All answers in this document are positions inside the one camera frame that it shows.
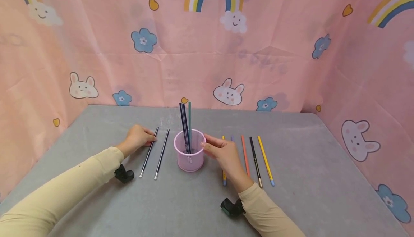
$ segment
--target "left hand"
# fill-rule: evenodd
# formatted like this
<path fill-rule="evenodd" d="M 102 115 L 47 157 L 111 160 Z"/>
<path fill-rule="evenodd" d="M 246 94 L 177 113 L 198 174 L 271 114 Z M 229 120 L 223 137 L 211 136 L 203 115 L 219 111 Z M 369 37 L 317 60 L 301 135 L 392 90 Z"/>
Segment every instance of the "left hand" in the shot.
<path fill-rule="evenodd" d="M 124 158 L 127 158 L 142 146 L 150 146 L 153 141 L 156 141 L 156 138 L 150 129 L 140 125 L 133 125 L 128 131 L 125 140 L 116 147 L 124 154 Z"/>

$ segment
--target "yellow pencil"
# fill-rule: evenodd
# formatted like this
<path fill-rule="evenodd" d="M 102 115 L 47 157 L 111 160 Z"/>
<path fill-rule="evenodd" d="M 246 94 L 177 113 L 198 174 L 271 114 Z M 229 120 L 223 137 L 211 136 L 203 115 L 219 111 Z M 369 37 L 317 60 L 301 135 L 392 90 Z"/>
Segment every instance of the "yellow pencil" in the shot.
<path fill-rule="evenodd" d="M 266 164 L 267 174 L 269 174 L 270 184 L 272 184 L 272 186 L 275 186 L 275 182 L 273 181 L 272 172 L 270 172 L 269 163 L 267 163 L 266 154 L 264 153 L 265 151 L 263 149 L 263 144 L 262 144 L 262 140 L 260 139 L 260 136 L 258 136 L 258 140 L 259 140 L 260 148 L 262 149 L 264 163 Z"/>
<path fill-rule="evenodd" d="M 226 186 L 226 185 L 227 185 L 226 174 L 223 171 L 223 186 Z"/>

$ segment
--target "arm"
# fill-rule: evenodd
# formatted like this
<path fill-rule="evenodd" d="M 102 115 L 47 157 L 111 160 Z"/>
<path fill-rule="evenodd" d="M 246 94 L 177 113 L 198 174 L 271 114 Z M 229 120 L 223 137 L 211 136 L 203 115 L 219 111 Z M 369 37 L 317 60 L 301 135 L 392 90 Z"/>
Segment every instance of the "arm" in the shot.
<path fill-rule="evenodd" d="M 234 142 L 204 135 L 206 153 L 215 158 L 242 201 L 245 217 L 263 237 L 305 237 L 295 223 L 245 173 Z"/>
<path fill-rule="evenodd" d="M 57 222 L 95 188 L 114 177 L 125 157 L 155 141 L 153 133 L 135 125 L 125 141 L 90 157 L 50 180 L 0 217 L 0 236 L 45 237 Z"/>

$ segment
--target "beige sleeve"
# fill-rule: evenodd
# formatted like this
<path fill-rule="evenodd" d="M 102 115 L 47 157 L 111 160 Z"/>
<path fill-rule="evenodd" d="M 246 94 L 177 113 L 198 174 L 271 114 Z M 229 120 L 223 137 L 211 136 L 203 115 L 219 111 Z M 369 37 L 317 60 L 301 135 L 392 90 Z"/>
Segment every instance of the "beige sleeve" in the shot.
<path fill-rule="evenodd" d="M 257 183 L 239 194 L 245 217 L 262 237 L 305 237 Z"/>
<path fill-rule="evenodd" d="M 123 160 L 110 147 L 50 180 L 0 217 L 0 236 L 47 236 L 85 196 L 112 179 Z"/>

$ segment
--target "cloud print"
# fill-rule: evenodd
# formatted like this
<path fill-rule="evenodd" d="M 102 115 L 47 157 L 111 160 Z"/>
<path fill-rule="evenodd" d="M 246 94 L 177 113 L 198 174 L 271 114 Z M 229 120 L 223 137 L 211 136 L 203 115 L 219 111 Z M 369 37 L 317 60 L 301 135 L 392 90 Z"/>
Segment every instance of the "cloud print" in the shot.
<path fill-rule="evenodd" d="M 220 18 L 220 23 L 224 24 L 224 29 L 231 30 L 233 33 L 245 33 L 247 31 L 246 17 L 240 11 L 226 11 Z"/>
<path fill-rule="evenodd" d="M 33 2 L 28 6 L 29 15 L 35 19 L 38 24 L 46 26 L 62 25 L 62 19 L 56 14 L 56 11 L 51 6 L 44 5 L 41 2 Z"/>

